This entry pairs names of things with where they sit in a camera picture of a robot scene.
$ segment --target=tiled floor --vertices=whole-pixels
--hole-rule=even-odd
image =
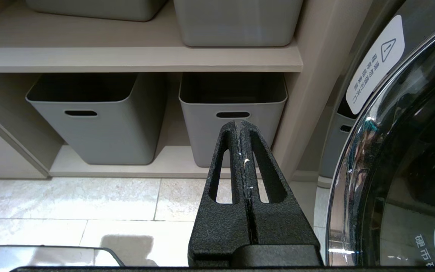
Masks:
[[[126,265],[187,266],[204,179],[0,180],[0,244],[107,247]],[[217,201],[231,203],[231,181]],[[316,184],[292,182],[313,221]],[[267,202],[262,182],[261,200]]]
[[[325,239],[326,239],[326,223],[328,213],[328,199],[330,198],[330,189],[316,188],[316,198],[313,217],[313,230],[320,241],[321,258],[325,262]]]

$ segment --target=white shelf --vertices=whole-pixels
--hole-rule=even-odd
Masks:
[[[173,1],[149,22],[33,12],[19,0],[0,14],[0,73],[301,72],[295,41],[282,48],[189,48]]]
[[[208,168],[194,162],[177,86],[169,92],[156,157],[149,165],[89,165],[69,145],[63,145],[50,169],[52,177],[207,178]],[[221,178],[230,178],[221,169]]]

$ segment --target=baseboard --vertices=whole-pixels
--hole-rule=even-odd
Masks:
[[[318,172],[317,171],[297,170],[293,173],[292,181],[317,182],[318,181]]]
[[[333,179],[331,179],[331,178],[325,178],[322,176],[318,176],[318,186],[321,188],[328,189],[328,188],[332,187],[332,182],[333,182]]]

